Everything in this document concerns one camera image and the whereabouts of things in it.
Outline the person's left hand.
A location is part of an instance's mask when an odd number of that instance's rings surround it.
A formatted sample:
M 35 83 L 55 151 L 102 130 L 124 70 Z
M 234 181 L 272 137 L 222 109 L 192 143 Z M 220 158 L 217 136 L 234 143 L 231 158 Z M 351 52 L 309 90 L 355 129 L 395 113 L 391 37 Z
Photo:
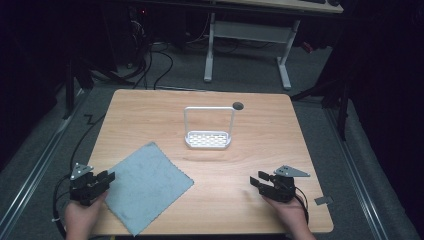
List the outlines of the person's left hand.
M 65 240 L 88 240 L 90 238 L 106 197 L 107 192 L 100 195 L 91 206 L 83 206 L 76 201 L 70 201 L 67 204 L 65 209 Z

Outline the person's right hand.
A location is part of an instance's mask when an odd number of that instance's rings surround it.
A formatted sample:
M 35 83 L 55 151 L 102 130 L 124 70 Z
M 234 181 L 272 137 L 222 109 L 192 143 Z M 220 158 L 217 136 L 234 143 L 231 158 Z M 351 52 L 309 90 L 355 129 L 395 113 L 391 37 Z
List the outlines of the person's right hand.
M 308 227 L 305 212 L 301 204 L 293 199 L 288 203 L 281 203 L 263 196 L 263 200 L 272 206 L 284 228 L 289 232 L 292 240 L 316 240 Z

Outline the white-framed desk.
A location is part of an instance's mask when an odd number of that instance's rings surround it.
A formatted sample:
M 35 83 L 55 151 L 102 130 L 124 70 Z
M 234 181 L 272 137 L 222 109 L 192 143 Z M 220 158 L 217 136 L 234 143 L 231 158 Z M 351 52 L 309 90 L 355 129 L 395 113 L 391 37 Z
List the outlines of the white-framed desk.
M 210 0 L 211 7 L 246 7 L 265 13 L 266 10 L 276 10 L 281 14 L 298 14 L 312 16 L 338 16 L 344 9 L 339 5 L 332 5 L 330 0 Z M 235 20 L 216 20 L 216 10 L 210 13 L 208 51 L 205 62 L 204 81 L 211 82 L 214 64 L 214 40 L 227 38 L 267 43 L 283 44 L 285 49 L 282 55 L 276 58 L 283 88 L 291 89 L 291 82 L 286 68 L 286 61 L 301 23 L 300 17 L 289 21 L 289 25 L 244 23 Z

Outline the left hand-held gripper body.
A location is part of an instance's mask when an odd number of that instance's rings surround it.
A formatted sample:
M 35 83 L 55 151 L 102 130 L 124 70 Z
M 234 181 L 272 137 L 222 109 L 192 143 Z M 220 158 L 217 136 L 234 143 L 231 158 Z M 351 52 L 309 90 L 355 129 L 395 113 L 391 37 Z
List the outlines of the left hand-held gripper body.
M 76 163 L 70 176 L 70 199 L 90 206 L 107 189 L 100 186 L 92 166 Z

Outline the dark computer tower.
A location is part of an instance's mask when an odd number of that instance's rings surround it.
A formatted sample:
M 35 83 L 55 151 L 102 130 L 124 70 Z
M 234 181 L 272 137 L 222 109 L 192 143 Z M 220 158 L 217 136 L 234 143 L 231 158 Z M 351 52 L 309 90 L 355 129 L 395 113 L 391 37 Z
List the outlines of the dark computer tower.
M 132 64 L 139 66 L 149 46 L 149 32 L 147 29 L 147 9 L 130 6 L 128 8 L 131 37 L 135 45 L 135 56 Z

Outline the black metal stand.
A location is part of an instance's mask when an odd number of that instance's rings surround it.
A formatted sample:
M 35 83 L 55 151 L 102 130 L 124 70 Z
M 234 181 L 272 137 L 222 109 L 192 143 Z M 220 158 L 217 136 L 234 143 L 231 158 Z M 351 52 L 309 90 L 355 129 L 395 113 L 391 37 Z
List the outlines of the black metal stand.
M 348 117 L 348 100 L 351 87 L 349 78 L 340 78 L 324 83 L 318 83 L 305 91 L 290 97 L 292 101 L 298 101 L 308 96 L 322 95 L 321 106 L 323 108 L 338 108 L 338 116 L 336 120 L 336 131 L 339 137 L 345 141 L 346 119 Z
M 94 86 L 88 62 L 83 58 L 71 58 L 66 65 L 65 119 L 68 119 L 75 109 L 75 82 L 78 82 L 83 90 L 91 90 Z

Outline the metal floor rail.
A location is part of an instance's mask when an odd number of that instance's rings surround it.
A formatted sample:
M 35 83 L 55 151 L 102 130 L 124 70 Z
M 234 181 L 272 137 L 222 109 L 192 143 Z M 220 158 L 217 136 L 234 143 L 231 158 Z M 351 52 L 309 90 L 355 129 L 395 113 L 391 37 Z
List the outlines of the metal floor rail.
M 32 130 L 30 136 L 0 173 L 0 240 L 7 240 L 30 201 L 71 123 L 75 112 L 90 94 L 79 89 L 75 109 L 67 113 L 65 93 L 59 103 Z
M 374 201 L 372 200 L 365 183 L 360 175 L 360 172 L 355 164 L 353 155 L 349 149 L 349 146 L 345 140 L 342 139 L 337 128 L 336 114 L 333 110 L 323 110 L 327 121 L 332 129 L 333 134 L 338 142 L 338 145 L 342 151 L 343 159 L 346 165 L 347 174 L 350 178 L 350 182 L 356 193 L 358 202 L 361 206 L 362 212 L 367 220 L 369 228 L 374 236 L 375 240 L 388 240 L 388 235 L 385 227 L 377 213 Z

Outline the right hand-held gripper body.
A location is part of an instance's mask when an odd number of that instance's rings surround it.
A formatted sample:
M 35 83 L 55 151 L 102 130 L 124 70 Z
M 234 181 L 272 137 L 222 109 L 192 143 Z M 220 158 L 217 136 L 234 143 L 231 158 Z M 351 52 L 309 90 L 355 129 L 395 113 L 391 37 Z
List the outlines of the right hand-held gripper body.
M 272 186 L 263 184 L 259 193 L 277 202 L 288 203 L 296 196 L 295 177 L 309 177 L 310 174 L 291 166 L 283 165 L 269 174 Z

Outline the grey cloth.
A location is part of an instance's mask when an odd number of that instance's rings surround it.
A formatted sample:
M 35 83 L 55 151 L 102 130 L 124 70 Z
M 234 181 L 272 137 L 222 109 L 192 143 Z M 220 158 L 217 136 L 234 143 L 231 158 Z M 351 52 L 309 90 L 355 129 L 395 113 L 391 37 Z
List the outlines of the grey cloth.
M 194 184 L 154 142 L 142 146 L 110 171 L 115 179 L 106 204 L 133 236 L 145 230 Z

